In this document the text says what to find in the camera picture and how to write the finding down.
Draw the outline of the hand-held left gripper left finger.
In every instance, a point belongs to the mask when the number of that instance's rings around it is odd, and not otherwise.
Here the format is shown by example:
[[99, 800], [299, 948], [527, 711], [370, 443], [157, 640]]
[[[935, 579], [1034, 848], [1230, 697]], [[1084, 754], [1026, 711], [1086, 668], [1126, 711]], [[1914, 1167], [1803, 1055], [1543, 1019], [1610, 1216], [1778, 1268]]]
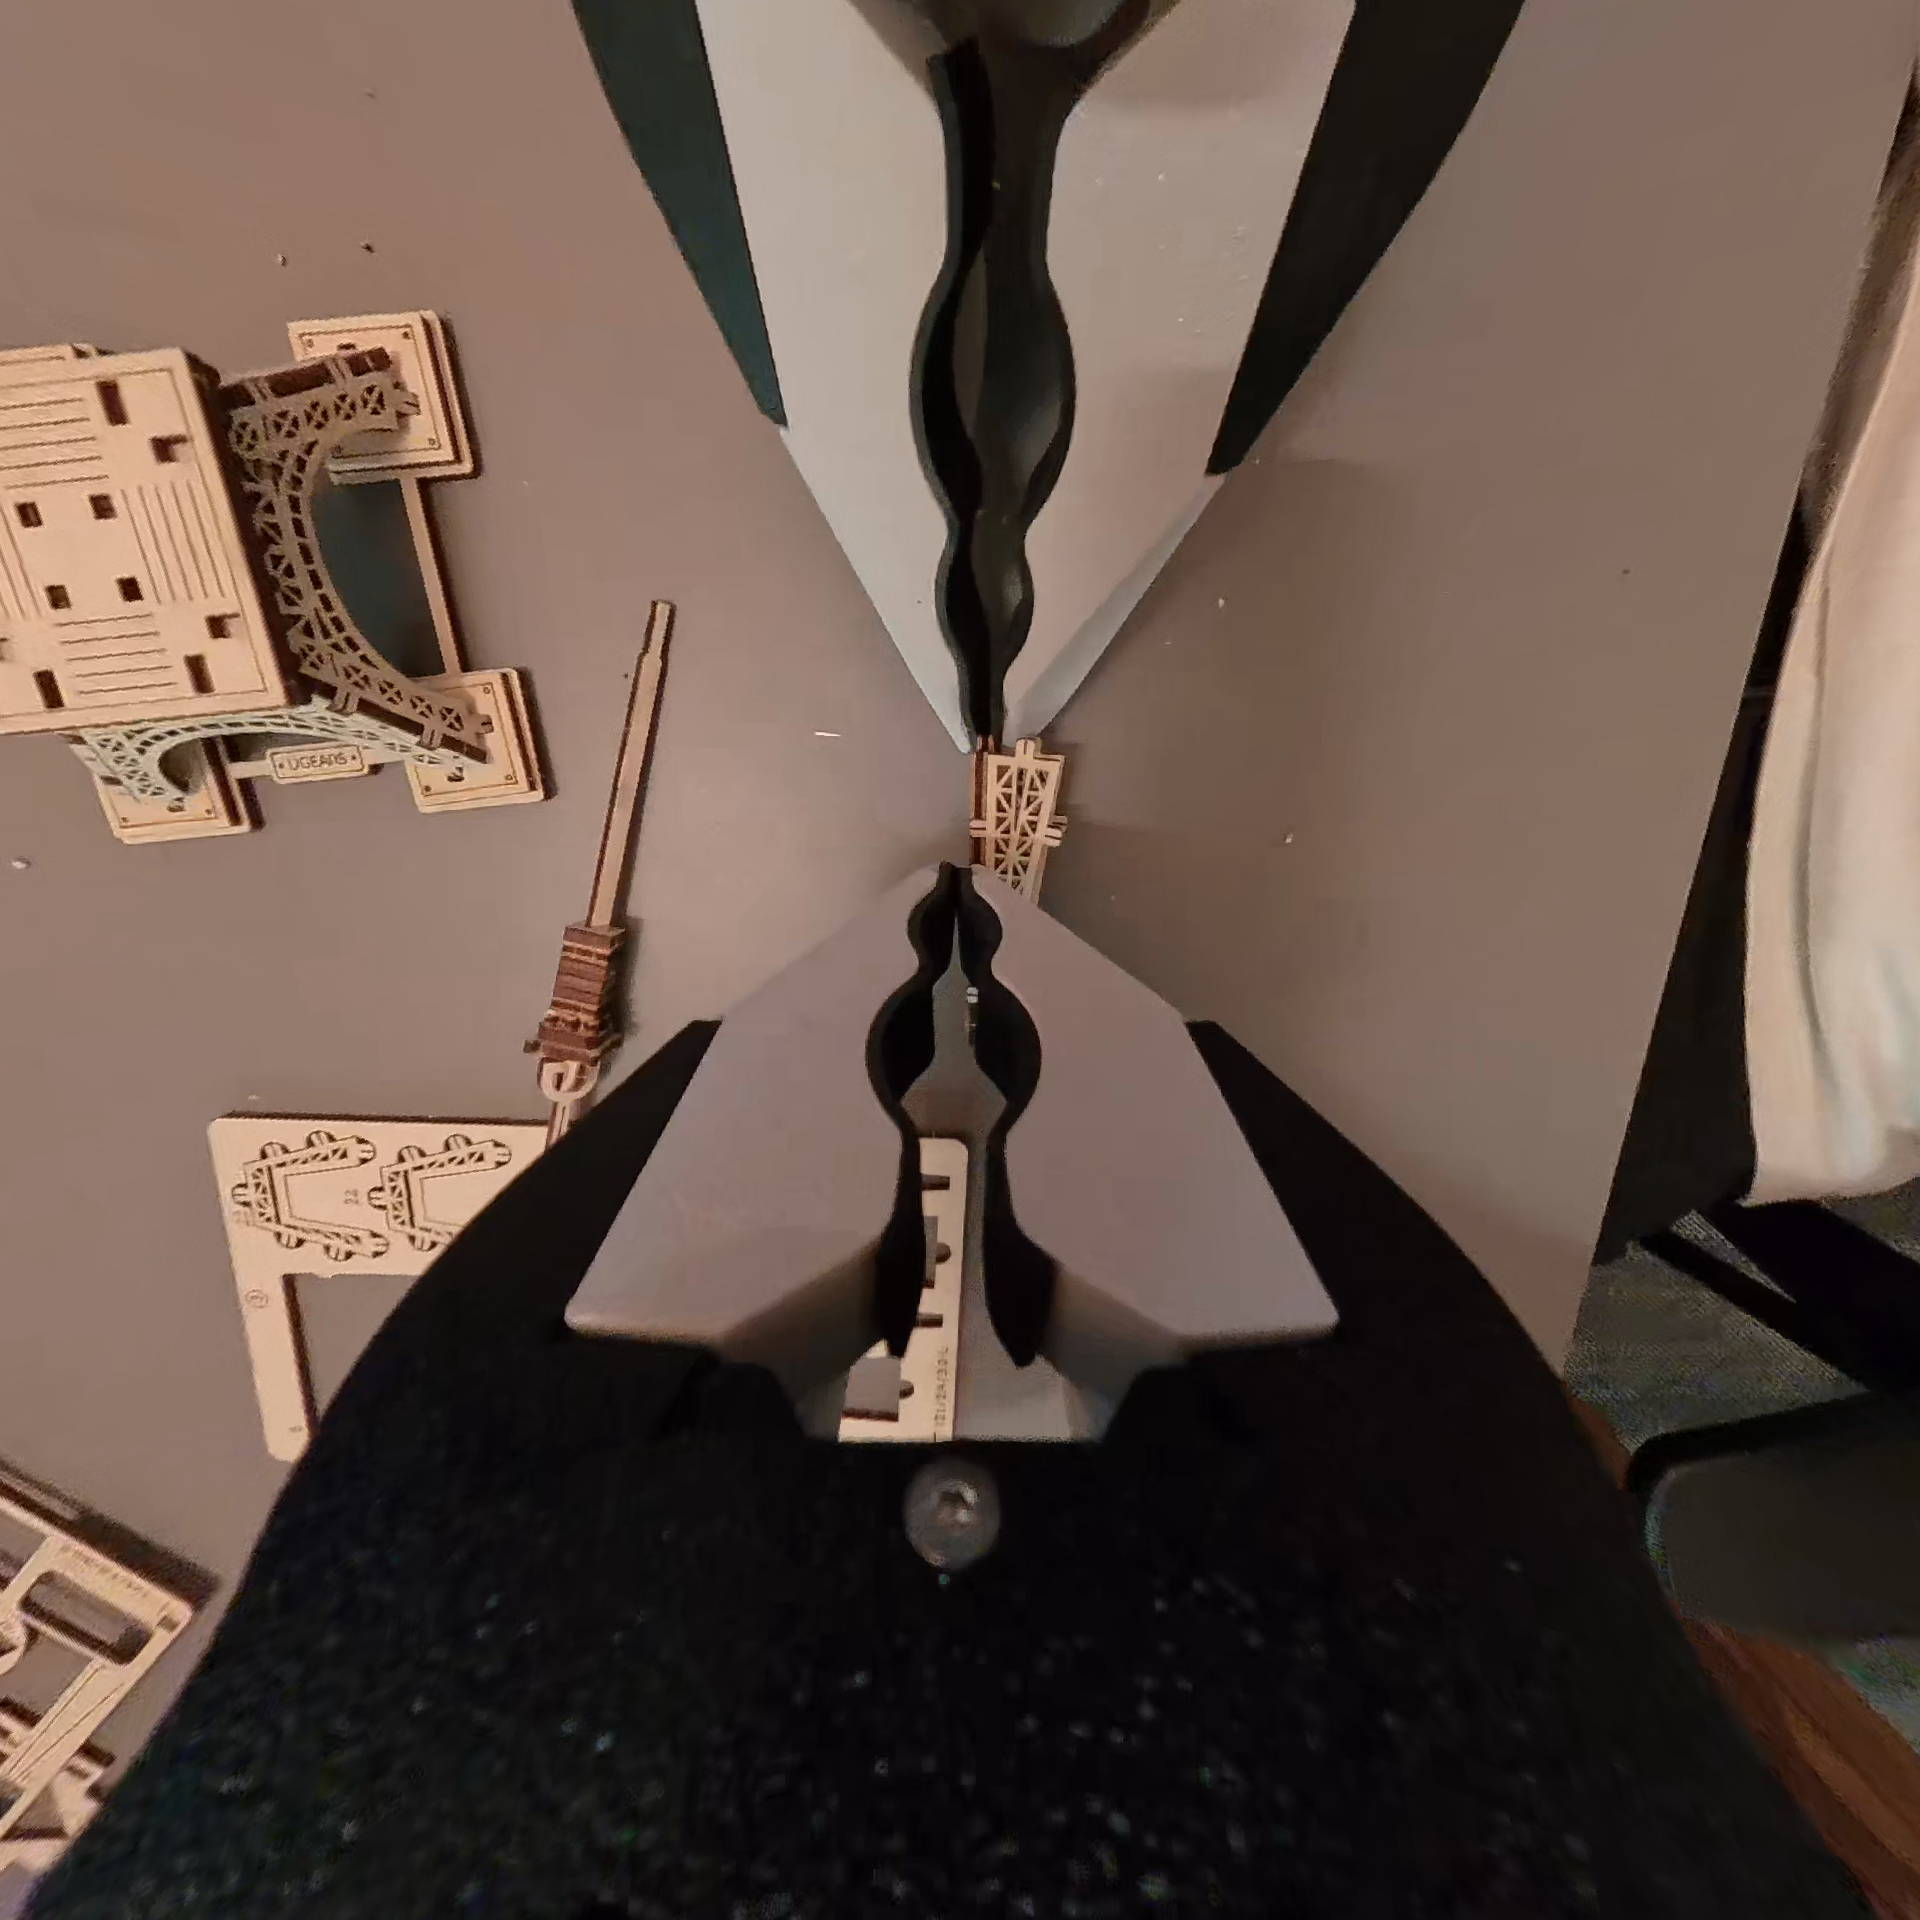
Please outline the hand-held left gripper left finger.
[[720, 1019], [570, 1331], [758, 1366], [849, 1442], [954, 1441], [963, 1140], [900, 1109], [938, 1044], [954, 882], [947, 862], [904, 878]]

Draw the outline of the wooden lattice tower panel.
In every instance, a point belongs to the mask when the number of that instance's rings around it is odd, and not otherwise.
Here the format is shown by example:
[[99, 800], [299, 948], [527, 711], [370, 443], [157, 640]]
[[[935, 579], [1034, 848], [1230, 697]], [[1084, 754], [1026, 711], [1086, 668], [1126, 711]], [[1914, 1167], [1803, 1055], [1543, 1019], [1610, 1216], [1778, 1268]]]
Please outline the wooden lattice tower panel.
[[1049, 857], [1064, 839], [1064, 767], [1068, 758], [1041, 739], [1010, 748], [978, 739], [974, 748], [974, 865], [1027, 900], [1041, 900]]

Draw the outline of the wooden tower base model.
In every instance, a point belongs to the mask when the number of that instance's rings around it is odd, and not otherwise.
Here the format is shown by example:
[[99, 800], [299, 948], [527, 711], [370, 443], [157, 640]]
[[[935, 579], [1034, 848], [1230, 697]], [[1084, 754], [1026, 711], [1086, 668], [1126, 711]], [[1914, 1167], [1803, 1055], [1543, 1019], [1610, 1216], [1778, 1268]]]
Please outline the wooden tower base model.
[[517, 671], [469, 671], [426, 488], [476, 477], [433, 312], [286, 324], [289, 363], [2, 354], [2, 739], [125, 846], [244, 835], [258, 784], [398, 767], [421, 812], [541, 804]]

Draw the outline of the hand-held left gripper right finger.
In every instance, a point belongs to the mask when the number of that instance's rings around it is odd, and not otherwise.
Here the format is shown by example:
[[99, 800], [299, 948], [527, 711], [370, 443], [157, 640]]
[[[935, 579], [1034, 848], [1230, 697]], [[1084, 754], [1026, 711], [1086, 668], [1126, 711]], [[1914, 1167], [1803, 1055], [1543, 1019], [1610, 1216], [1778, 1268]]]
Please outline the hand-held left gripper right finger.
[[1138, 1374], [1298, 1345], [1327, 1286], [1187, 1021], [1013, 885], [961, 878], [981, 1146], [978, 1278], [1016, 1370], [1104, 1427]]

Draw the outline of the wooden tower spire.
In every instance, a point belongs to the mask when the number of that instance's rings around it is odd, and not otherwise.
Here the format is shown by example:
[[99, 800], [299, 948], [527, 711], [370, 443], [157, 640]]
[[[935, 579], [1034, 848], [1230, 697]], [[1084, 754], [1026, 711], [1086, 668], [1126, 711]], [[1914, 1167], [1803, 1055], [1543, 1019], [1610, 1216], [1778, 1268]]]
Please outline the wooden tower spire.
[[652, 601], [619, 720], [609, 796], [593, 854], [585, 917], [563, 924], [549, 1009], [527, 1042], [549, 1108], [546, 1146], [587, 1109], [604, 1060], [619, 1044], [619, 966], [631, 936], [628, 885], [658, 723], [662, 668], [674, 608]]

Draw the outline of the wooden punch-out sheet with window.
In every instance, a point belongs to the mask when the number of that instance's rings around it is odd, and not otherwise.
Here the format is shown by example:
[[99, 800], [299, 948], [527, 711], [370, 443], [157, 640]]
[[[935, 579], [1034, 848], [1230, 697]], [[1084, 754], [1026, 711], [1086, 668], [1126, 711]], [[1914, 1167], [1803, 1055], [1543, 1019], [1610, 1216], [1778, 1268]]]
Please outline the wooden punch-out sheet with window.
[[[230, 1113], [206, 1129], [263, 1447], [299, 1461], [321, 1405], [298, 1280], [414, 1284], [531, 1167], [539, 1120]], [[920, 1140], [927, 1269], [904, 1354], [876, 1345], [844, 1377], [841, 1442], [947, 1442], [963, 1329], [970, 1149]]]

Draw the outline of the person's white shirt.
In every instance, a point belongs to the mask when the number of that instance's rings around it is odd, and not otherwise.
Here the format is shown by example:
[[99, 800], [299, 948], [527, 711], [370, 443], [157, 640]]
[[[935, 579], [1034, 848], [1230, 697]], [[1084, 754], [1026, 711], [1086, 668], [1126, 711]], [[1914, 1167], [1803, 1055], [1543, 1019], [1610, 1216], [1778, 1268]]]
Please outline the person's white shirt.
[[1916, 284], [1836, 475], [1748, 857], [1751, 1205], [1916, 1175]]

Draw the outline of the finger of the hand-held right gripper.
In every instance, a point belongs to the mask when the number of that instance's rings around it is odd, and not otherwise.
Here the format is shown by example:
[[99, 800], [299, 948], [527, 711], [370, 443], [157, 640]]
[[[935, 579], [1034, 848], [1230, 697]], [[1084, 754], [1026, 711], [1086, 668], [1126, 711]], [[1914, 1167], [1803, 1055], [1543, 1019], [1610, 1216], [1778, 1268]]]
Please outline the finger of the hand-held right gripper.
[[1068, 110], [1044, 268], [1075, 414], [1003, 735], [1041, 735], [1218, 493], [1210, 448], [1354, 2], [1151, 2]]
[[938, 613], [947, 510], [920, 448], [925, 314], [947, 264], [942, 2], [698, 2], [779, 399], [779, 439], [957, 748]]

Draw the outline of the wooden punch-out frame sheet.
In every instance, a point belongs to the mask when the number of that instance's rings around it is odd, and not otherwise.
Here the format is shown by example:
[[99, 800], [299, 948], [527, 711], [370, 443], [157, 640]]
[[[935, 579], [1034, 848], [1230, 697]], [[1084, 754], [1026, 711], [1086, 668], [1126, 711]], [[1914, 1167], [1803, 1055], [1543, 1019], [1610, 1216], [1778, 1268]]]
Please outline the wooden punch-out frame sheet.
[[2, 1465], [2, 1872], [49, 1872], [99, 1816], [100, 1734], [203, 1598], [195, 1571]]

